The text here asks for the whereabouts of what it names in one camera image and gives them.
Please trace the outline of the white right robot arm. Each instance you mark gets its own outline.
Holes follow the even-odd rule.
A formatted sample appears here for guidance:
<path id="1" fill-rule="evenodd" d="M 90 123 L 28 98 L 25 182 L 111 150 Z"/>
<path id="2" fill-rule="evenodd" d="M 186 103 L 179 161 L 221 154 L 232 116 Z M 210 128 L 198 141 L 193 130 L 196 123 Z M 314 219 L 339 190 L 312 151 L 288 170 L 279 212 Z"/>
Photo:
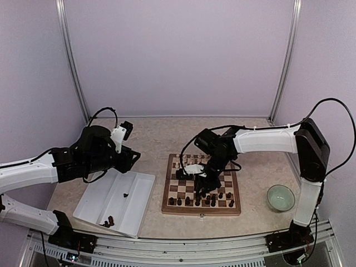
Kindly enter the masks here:
<path id="1" fill-rule="evenodd" d="M 188 173 L 203 178 L 202 188 L 211 191 L 218 187 L 217 178 L 239 154 L 250 152 L 287 152 L 299 160 L 301 192 L 293 218 L 295 226 L 284 235 L 288 246 L 296 247 L 306 238 L 317 207 L 322 184 L 326 177 L 330 147 L 315 122 L 308 118 L 299 125 L 247 128 L 229 126 L 221 135 L 211 129 L 201 131 L 194 142 L 210 156 L 208 162 L 188 167 Z"/>

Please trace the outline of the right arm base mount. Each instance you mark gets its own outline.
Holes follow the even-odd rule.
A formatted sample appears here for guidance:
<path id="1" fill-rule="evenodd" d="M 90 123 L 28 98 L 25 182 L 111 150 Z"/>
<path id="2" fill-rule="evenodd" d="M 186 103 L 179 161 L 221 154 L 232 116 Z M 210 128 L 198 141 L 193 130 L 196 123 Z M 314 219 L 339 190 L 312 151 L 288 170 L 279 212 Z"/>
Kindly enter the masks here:
<path id="1" fill-rule="evenodd" d="M 299 226 L 292 221 L 287 231 L 276 231 L 265 237 L 269 253 L 288 250 L 314 242 L 310 226 Z"/>

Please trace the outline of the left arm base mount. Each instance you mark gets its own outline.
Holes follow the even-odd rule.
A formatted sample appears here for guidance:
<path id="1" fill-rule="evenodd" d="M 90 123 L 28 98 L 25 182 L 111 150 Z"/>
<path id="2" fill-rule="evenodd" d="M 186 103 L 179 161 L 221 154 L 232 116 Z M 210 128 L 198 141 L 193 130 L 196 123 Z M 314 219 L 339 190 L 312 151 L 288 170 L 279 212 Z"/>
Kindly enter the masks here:
<path id="1" fill-rule="evenodd" d="M 58 229 L 50 234 L 48 242 L 63 248 L 93 254 L 97 243 L 95 235 L 84 234 L 74 231 L 67 215 L 61 211 L 54 210 L 58 222 Z"/>

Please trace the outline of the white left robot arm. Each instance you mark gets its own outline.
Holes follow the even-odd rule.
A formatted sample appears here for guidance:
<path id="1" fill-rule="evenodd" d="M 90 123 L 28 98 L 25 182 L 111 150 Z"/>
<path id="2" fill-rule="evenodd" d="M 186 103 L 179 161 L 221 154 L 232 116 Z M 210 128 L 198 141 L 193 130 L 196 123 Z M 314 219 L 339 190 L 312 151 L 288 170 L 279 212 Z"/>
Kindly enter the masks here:
<path id="1" fill-rule="evenodd" d="M 109 130 L 103 126 L 86 126 L 80 138 L 70 147 L 48 149 L 23 162 L 1 165 L 1 221 L 55 234 L 65 247 L 73 247 L 78 236 L 72 231 L 67 215 L 61 211 L 41 210 L 9 197 L 7 192 L 37 184 L 56 184 L 97 174 L 92 182 L 108 170 L 124 174 L 130 171 L 141 154 L 124 146 L 133 130 L 127 121 Z"/>

